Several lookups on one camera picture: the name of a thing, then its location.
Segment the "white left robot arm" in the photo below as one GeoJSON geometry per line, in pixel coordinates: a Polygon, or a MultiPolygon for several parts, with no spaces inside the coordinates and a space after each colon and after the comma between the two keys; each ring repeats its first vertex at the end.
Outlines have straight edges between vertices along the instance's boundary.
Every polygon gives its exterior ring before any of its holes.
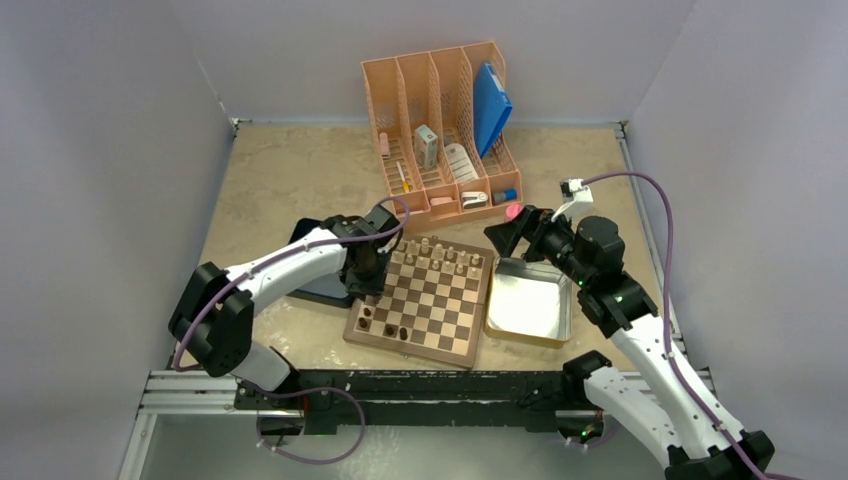
{"type": "Polygon", "coordinates": [[[320,278],[337,275],[347,295],[382,295],[390,253],[404,221],[380,204],[363,216],[336,215],[301,239],[256,260],[220,268],[212,262],[192,273],[168,329],[178,342],[172,359],[182,370],[190,355],[211,377],[233,375],[259,387],[272,408],[297,399],[295,368],[253,338],[254,318],[265,308],[320,278]]]}

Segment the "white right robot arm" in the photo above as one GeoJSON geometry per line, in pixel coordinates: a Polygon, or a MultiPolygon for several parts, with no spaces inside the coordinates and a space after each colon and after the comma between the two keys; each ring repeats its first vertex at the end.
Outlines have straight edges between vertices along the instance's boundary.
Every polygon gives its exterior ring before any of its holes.
{"type": "Polygon", "coordinates": [[[755,479],[765,472],[773,443],[721,406],[671,340],[655,303],[624,269],[615,222],[588,216],[573,226],[550,209],[527,206],[484,234],[503,258],[526,240],[523,260],[548,261],[565,274],[578,288],[583,314],[651,390],[626,386],[621,372],[591,351],[563,366],[561,392],[569,404],[591,403],[610,414],[654,455],[667,479],[755,479]]]}

